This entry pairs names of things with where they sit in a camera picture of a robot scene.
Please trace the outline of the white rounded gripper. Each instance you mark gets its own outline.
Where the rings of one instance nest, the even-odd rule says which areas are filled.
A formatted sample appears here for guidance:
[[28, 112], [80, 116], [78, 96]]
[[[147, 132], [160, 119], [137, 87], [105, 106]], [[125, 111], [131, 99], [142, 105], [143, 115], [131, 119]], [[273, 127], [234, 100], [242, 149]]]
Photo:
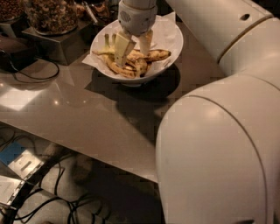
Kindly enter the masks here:
[[[140, 52], [146, 55], [151, 48], [156, 15], [157, 0], [121, 0], [118, 5], [118, 21], [130, 35], [138, 37]], [[136, 42], [124, 31], [115, 36], [115, 63], [124, 67], [127, 56], [134, 49]]]

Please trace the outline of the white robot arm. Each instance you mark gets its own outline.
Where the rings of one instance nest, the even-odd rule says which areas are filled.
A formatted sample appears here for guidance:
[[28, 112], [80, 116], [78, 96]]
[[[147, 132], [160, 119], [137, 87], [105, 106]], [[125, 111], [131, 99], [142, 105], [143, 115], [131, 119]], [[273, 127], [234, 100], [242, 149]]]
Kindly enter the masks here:
[[252, 0], [166, 0], [225, 78], [164, 115], [166, 224], [273, 224], [280, 170], [280, 20]]

